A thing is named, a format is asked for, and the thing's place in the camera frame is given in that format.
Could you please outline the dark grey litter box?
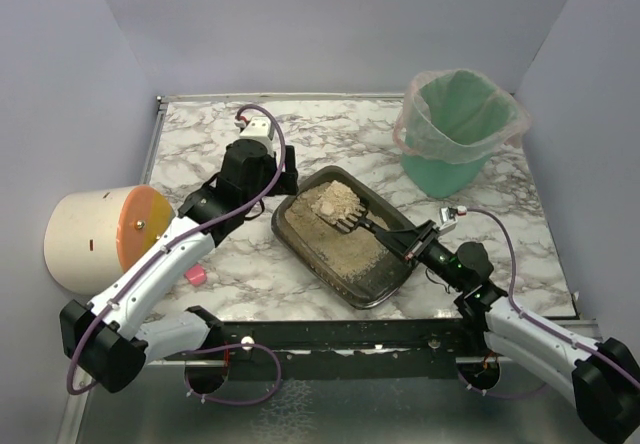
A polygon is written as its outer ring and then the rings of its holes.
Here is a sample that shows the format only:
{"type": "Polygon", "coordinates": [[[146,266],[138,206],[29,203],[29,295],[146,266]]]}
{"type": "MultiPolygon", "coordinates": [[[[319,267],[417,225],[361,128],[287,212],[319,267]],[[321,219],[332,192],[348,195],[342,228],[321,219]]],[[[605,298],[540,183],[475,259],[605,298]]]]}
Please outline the dark grey litter box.
{"type": "Polygon", "coordinates": [[[338,166],[326,166],[299,185],[274,211],[275,237],[324,284],[356,309],[379,305],[410,277],[414,266],[390,254],[364,229],[341,234],[311,210],[311,202],[330,184],[350,187],[369,204],[367,217],[387,230],[412,225],[400,211],[353,175],[338,166]]]}

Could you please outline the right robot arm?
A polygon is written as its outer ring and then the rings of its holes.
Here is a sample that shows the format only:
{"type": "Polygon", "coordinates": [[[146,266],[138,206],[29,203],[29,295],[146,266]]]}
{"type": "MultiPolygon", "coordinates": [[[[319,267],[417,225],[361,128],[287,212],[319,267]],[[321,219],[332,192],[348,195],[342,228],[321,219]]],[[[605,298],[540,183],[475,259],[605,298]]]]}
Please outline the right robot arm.
{"type": "Polygon", "coordinates": [[[562,394],[598,439],[623,443],[638,430],[639,364],[623,342],[571,332],[522,307],[493,283],[494,267],[479,242],[450,251],[431,221],[396,231],[366,228],[391,254],[424,265],[455,289],[458,312],[485,348],[562,394]]]}

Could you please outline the black litter scoop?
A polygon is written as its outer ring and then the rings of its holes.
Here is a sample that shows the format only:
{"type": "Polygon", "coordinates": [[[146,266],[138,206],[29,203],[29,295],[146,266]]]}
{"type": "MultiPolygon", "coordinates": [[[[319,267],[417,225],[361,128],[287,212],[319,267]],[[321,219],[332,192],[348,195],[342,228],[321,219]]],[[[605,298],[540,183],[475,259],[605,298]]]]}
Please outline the black litter scoop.
{"type": "Polygon", "coordinates": [[[382,227],[368,217],[369,202],[360,199],[359,203],[351,203],[342,209],[338,205],[329,202],[325,195],[319,198],[311,207],[314,214],[324,223],[335,229],[337,232],[348,235],[362,228],[374,236],[382,236],[390,230],[382,227]]]}

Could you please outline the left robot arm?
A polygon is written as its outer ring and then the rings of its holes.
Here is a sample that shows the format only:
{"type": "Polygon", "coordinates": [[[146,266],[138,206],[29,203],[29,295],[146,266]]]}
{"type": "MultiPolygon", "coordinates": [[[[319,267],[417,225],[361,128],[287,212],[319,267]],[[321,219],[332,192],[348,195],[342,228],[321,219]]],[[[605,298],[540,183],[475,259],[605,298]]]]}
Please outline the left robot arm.
{"type": "Polygon", "coordinates": [[[277,157],[256,139],[228,145],[219,172],[192,192],[159,240],[114,284],[88,303],[70,301],[60,312],[67,377],[82,368],[111,393],[128,386],[143,367],[178,353],[218,353],[222,323],[200,306],[150,322],[154,306],[178,278],[246,221],[267,196],[298,191],[295,149],[277,157]]]}

